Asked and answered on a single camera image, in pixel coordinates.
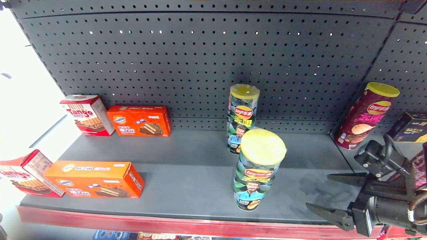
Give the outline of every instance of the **chip can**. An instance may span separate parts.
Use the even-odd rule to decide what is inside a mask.
[[[254,127],[260,90],[246,84],[230,88],[227,114],[227,148],[238,155],[242,136]]]
[[[381,121],[399,93],[398,89],[387,84],[368,83],[335,135],[335,143],[347,150],[356,149]]]
[[[244,134],[233,179],[238,208],[253,211],[258,207],[270,190],[286,151],[283,140],[270,131],[255,127]]]

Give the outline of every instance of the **cable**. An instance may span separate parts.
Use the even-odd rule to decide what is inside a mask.
[[[424,192],[414,198],[414,200],[409,204],[409,211],[414,211],[415,208],[422,202],[427,199],[427,192]],[[419,219],[414,221],[417,225],[425,225],[427,224],[427,218]]]

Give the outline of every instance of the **red box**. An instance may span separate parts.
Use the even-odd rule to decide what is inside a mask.
[[[0,175],[28,195],[62,197],[64,191],[44,177],[52,166],[38,149],[26,149],[0,161]]]
[[[169,137],[170,125],[165,106],[112,106],[107,111],[120,136]]]
[[[98,95],[69,95],[60,102],[86,136],[110,136],[114,126]]]

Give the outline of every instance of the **shelf edge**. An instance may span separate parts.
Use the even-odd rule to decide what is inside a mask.
[[[356,230],[345,232],[331,225],[300,225],[285,223],[232,222],[190,220],[158,217],[133,217],[84,214],[17,206],[22,222],[37,224],[106,229],[112,231],[174,233],[229,238],[299,238],[299,239],[366,239]],[[377,236],[376,226],[372,236]],[[404,230],[395,228],[389,237],[404,237]]]

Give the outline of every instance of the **orange snack box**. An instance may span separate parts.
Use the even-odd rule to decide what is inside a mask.
[[[107,115],[120,136],[169,137],[170,125],[165,106],[112,106]]]
[[[56,161],[44,176],[73,197],[139,198],[145,185],[131,162]]]

